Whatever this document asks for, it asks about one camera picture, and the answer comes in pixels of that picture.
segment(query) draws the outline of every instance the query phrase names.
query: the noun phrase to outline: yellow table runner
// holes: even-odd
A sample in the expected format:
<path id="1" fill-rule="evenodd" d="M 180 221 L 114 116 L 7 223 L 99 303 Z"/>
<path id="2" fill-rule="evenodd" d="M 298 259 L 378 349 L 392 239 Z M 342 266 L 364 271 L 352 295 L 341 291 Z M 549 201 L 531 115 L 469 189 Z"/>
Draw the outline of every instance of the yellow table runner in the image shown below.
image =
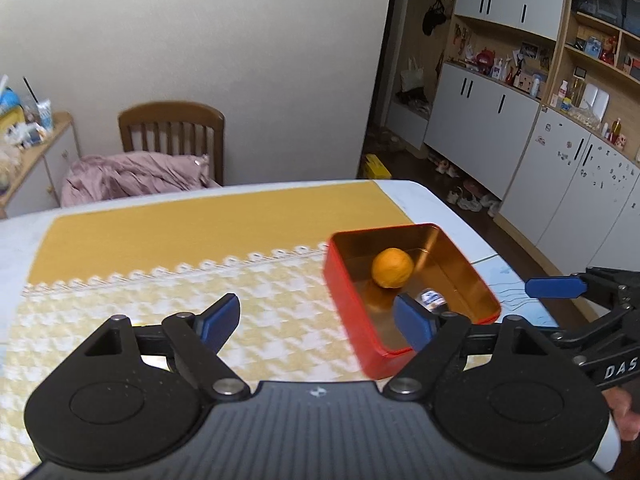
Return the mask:
<path id="1" fill-rule="evenodd" d="M 324 285 L 324 243 L 336 231 L 407 223 L 373 182 L 57 219 L 10 333 L 0 380 L 0 479 L 38 463 L 22 421 L 29 394 L 113 314 L 157 324 L 234 292 L 240 325 L 220 357 L 251 386 L 365 379 Z"/>

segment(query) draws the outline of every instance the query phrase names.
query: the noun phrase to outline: dining table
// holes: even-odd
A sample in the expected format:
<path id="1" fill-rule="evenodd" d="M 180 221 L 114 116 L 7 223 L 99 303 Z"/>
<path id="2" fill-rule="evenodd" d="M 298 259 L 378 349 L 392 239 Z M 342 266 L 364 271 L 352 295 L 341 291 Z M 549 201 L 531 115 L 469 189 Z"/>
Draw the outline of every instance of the dining table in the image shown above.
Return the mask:
<path id="1" fill-rule="evenodd" d="M 0 222 L 0 479 L 38 463 L 22 421 L 29 394 L 113 314 L 158 324 L 232 292 L 241 319 L 220 357 L 252 388 L 367 379 L 322 276 L 327 241 L 412 223 L 436 224 L 460 248 L 500 302 L 498 322 L 556 326 L 496 251 L 415 182 L 229 186 Z"/>

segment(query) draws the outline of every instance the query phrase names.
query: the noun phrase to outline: white tote bag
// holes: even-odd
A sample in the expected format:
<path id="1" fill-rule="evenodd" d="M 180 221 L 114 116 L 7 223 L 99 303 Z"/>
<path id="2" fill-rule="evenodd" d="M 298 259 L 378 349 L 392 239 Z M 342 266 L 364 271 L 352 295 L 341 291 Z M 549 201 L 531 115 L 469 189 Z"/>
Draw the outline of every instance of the white tote bag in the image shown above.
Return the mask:
<path id="1" fill-rule="evenodd" d="M 424 70 L 418 68 L 418 64 L 413 57 L 409 58 L 409 68 L 402 70 L 400 73 L 400 79 L 402 83 L 402 91 L 408 92 L 414 88 L 420 88 L 424 86 Z"/>

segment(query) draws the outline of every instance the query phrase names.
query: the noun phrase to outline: black straw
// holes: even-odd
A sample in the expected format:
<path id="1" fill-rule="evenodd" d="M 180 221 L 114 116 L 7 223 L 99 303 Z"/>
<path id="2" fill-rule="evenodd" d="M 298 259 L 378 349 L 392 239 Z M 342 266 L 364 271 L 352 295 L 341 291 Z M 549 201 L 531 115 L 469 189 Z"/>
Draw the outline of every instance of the black straw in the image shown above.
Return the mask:
<path id="1" fill-rule="evenodd" d="M 31 92 L 31 97 L 33 97 L 33 100 L 36 101 L 36 104 L 38 104 L 38 98 L 36 97 L 36 94 L 33 93 L 33 90 L 31 90 L 31 85 L 29 85 L 29 82 L 27 81 L 27 78 L 23 77 L 22 79 L 24 79 L 24 84 L 27 85 L 27 88 L 29 89 L 29 92 Z"/>

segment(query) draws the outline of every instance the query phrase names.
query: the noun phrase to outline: metal bolt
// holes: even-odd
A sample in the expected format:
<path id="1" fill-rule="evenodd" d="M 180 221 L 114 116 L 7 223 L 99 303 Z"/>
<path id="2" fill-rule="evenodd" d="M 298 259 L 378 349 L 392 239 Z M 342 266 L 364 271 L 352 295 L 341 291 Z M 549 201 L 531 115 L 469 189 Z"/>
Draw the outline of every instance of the metal bolt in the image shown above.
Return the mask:
<path id="1" fill-rule="evenodd" d="M 398 377 L 389 383 L 389 388 L 396 394 L 408 395 L 419 392 L 422 385 L 411 377 Z"/>
<path id="2" fill-rule="evenodd" d="M 244 383 L 240 379 L 218 379 L 213 383 L 213 390 L 220 395 L 239 394 L 244 389 Z"/>
<path id="3" fill-rule="evenodd" d="M 577 355 L 576 357 L 574 357 L 574 363 L 577 364 L 578 366 L 582 366 L 586 362 L 587 362 L 587 358 L 584 355 Z"/>

